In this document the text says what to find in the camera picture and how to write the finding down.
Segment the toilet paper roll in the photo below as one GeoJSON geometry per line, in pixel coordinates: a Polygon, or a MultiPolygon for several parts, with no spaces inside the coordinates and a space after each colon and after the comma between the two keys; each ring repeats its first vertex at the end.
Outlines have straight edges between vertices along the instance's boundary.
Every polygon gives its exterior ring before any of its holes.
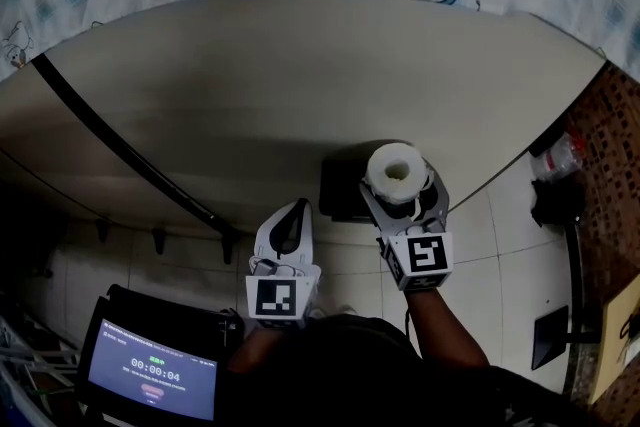
{"type": "Polygon", "coordinates": [[[372,192],[392,205],[402,205],[417,198],[427,178],[427,165],[422,155],[404,143],[378,148],[369,159],[365,176],[372,192]]]}

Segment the wooden board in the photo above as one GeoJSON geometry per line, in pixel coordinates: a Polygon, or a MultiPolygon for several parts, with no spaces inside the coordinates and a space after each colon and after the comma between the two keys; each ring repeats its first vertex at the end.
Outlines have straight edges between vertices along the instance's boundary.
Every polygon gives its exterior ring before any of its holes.
{"type": "Polygon", "coordinates": [[[620,331],[640,304],[640,275],[604,308],[602,341],[598,369],[589,400],[593,404],[624,370],[624,357],[629,336],[620,338],[620,331]]]}

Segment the person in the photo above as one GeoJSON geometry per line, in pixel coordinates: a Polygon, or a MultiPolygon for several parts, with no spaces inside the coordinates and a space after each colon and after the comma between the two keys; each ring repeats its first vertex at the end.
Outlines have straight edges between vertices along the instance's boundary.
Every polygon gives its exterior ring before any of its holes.
{"type": "Polygon", "coordinates": [[[561,396],[486,355],[437,290],[406,293],[422,357],[388,322],[310,319],[300,331],[255,329],[228,364],[244,421],[429,425],[579,425],[561,396]]]}

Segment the timer display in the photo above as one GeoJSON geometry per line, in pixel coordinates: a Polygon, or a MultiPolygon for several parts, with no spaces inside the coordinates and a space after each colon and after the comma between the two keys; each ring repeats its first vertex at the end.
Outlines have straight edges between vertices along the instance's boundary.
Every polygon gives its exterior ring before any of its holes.
{"type": "Polygon", "coordinates": [[[213,420],[217,367],[103,320],[89,381],[147,406],[213,420]]]}
{"type": "Polygon", "coordinates": [[[173,373],[173,372],[165,372],[160,367],[154,367],[153,365],[145,364],[145,362],[142,361],[141,359],[132,358],[131,359],[131,366],[133,368],[138,368],[140,370],[144,370],[145,372],[151,372],[152,374],[155,374],[155,375],[160,376],[160,377],[166,377],[169,380],[175,379],[176,382],[180,382],[180,374],[173,373]]]}

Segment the person's arm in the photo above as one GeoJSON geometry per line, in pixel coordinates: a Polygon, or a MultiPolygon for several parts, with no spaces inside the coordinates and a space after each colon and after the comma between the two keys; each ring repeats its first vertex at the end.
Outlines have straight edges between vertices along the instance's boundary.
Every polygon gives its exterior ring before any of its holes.
{"type": "Polygon", "coordinates": [[[283,331],[255,328],[231,357],[227,369],[236,374],[248,374],[262,365],[283,340],[283,331]]]}
{"type": "Polygon", "coordinates": [[[447,368],[489,366],[484,352],[437,290],[405,294],[424,359],[447,368]]]}

